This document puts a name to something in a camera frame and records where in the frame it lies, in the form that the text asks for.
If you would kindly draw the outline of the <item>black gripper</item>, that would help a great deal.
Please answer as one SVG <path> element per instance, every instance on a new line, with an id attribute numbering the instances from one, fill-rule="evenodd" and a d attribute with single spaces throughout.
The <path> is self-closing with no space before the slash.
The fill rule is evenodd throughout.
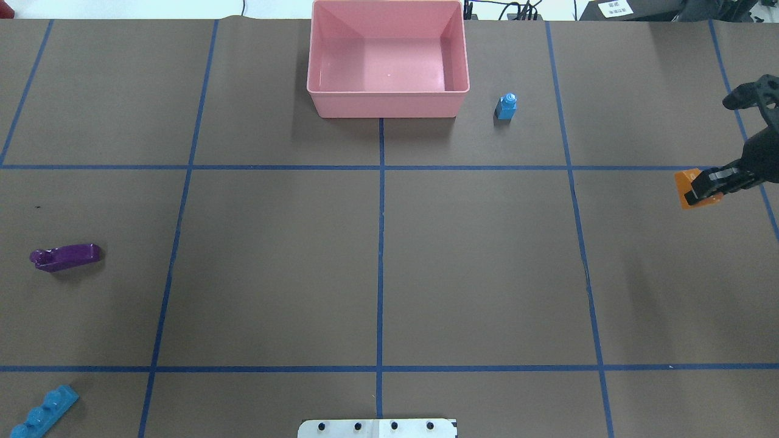
<path id="1" fill-rule="evenodd" d="M 723 99 L 728 110 L 759 108 L 767 127 L 745 141 L 742 157 L 722 167 L 710 167 L 692 182 L 685 197 L 690 205 L 712 197 L 751 189 L 759 184 L 778 183 L 777 139 L 778 77 L 763 75 L 754 82 L 733 88 Z"/>

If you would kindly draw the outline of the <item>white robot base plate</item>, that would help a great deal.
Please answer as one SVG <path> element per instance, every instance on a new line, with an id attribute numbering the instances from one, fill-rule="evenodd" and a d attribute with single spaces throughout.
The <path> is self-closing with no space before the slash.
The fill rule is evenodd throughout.
<path id="1" fill-rule="evenodd" d="M 315 419 L 306 420 L 298 437 L 457 437 L 456 420 L 411 419 Z"/>

